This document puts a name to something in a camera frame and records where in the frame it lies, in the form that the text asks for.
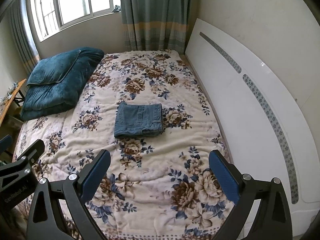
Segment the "teal curtain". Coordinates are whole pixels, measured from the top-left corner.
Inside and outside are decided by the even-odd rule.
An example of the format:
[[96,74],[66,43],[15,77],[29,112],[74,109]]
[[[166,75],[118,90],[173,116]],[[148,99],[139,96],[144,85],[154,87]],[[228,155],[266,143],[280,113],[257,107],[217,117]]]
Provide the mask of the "teal curtain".
[[9,18],[12,37],[23,66],[29,75],[40,61],[40,57],[29,25],[26,0],[15,0],[11,4]]
[[127,50],[185,50],[190,0],[121,0]]

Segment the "headboard decorative strip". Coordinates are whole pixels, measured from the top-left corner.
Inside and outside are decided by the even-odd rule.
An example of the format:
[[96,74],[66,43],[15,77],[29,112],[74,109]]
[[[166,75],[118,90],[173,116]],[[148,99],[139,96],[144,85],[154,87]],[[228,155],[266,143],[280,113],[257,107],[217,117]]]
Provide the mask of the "headboard decorative strip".
[[282,131],[281,125],[279,124],[277,118],[275,117],[271,107],[267,103],[266,99],[263,97],[257,86],[253,83],[253,81],[248,77],[247,74],[242,76],[244,82],[250,88],[251,92],[254,94],[256,99],[258,100],[260,106],[262,107],[263,111],[265,112],[266,116],[269,119],[269,122],[275,132],[279,145],[282,150],[282,154],[284,157],[285,165],[287,167],[288,176],[289,176],[289,183],[290,183],[290,190],[291,190],[291,203],[296,204],[299,200],[298,194],[298,182],[297,182],[297,175],[296,169],[294,167],[294,163],[292,160],[291,152],[288,146],[287,139],[284,136]]
[[228,53],[226,53],[217,43],[211,40],[203,32],[200,32],[200,36],[204,38],[207,42],[209,42],[211,46],[214,47],[230,63],[230,65],[235,69],[235,71],[237,71],[239,74],[241,73],[241,67],[238,65],[238,63],[235,62],[233,58]]

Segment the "blue gripper pad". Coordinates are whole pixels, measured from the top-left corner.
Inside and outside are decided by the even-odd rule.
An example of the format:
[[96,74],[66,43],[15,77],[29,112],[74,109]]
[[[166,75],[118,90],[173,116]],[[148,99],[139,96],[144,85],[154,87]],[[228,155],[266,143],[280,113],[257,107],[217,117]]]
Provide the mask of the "blue gripper pad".
[[80,178],[82,176],[82,172],[84,172],[85,177],[81,185],[82,194],[80,196],[80,201],[83,204],[85,204],[89,200],[92,200],[104,175],[110,167],[110,164],[110,152],[108,152],[107,150],[101,150],[91,163],[88,163],[83,167],[83,169],[79,173]]
[[209,153],[209,167],[216,176],[228,200],[237,204],[240,198],[238,184],[214,151]]

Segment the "bed frame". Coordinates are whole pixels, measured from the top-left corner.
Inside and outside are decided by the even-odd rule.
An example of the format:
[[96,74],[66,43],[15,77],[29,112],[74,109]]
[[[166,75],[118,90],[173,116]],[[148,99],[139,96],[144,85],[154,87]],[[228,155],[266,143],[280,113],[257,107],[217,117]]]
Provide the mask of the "bed frame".
[[[320,163],[295,100],[249,49],[200,19],[185,54],[214,106],[233,163],[255,179],[281,179],[293,235],[303,234],[320,208]],[[258,206],[256,201],[245,236]]]

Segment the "floral bedspread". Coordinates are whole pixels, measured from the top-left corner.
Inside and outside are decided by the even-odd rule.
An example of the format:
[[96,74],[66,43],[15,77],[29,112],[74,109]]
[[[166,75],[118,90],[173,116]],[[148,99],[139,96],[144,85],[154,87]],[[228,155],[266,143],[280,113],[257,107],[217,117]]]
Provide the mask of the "floral bedspread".
[[[163,107],[165,131],[154,138],[113,137],[117,106]],[[107,54],[70,111],[24,124],[15,157],[36,139],[45,153],[38,179],[65,179],[101,149],[111,166],[86,206],[109,239],[211,239],[233,203],[209,169],[213,149],[225,147],[212,110],[192,72],[175,51]],[[20,204],[25,216],[32,201]],[[68,226],[79,237],[65,202]]]

